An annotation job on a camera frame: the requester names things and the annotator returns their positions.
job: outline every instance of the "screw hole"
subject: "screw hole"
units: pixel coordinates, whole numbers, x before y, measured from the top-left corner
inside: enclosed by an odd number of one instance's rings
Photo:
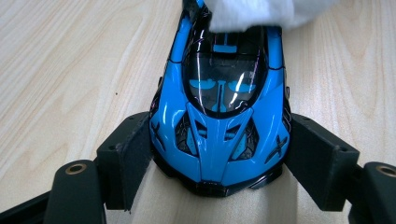
[[[87,169],[87,165],[84,163],[74,164],[74,165],[67,167],[66,174],[67,175],[76,175],[76,174],[83,172],[85,169]]]
[[[382,173],[384,175],[396,177],[396,170],[391,167],[379,165],[376,167],[376,170],[379,171],[379,173]]]

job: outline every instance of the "white tissue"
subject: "white tissue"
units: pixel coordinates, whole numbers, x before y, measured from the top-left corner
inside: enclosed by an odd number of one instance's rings
[[[205,0],[215,33],[245,31],[253,25],[292,29],[313,20],[337,0]]]

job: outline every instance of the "wooden table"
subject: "wooden table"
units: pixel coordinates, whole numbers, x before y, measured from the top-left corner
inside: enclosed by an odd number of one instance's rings
[[[55,171],[149,109],[181,1],[0,3],[0,212],[50,190]],[[396,3],[342,0],[285,32],[294,113],[396,164]],[[108,223],[347,223],[319,211],[290,172],[225,199],[192,195],[152,163],[132,214]]]

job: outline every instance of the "blue sports car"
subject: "blue sports car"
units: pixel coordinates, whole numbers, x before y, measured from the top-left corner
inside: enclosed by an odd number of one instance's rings
[[[228,196],[282,173],[290,141],[281,29],[213,34],[203,1],[185,1],[149,115],[154,160],[188,189]]]

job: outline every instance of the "tabletop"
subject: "tabletop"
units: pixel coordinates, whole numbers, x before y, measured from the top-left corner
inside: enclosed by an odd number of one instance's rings
[[[340,0],[283,34],[290,105],[368,161],[396,164],[393,0]],[[0,212],[51,188],[62,165],[93,160],[126,117],[149,109],[181,1],[0,2]],[[347,223],[321,212],[286,169],[263,189],[191,194],[151,163],[131,213],[108,223]]]

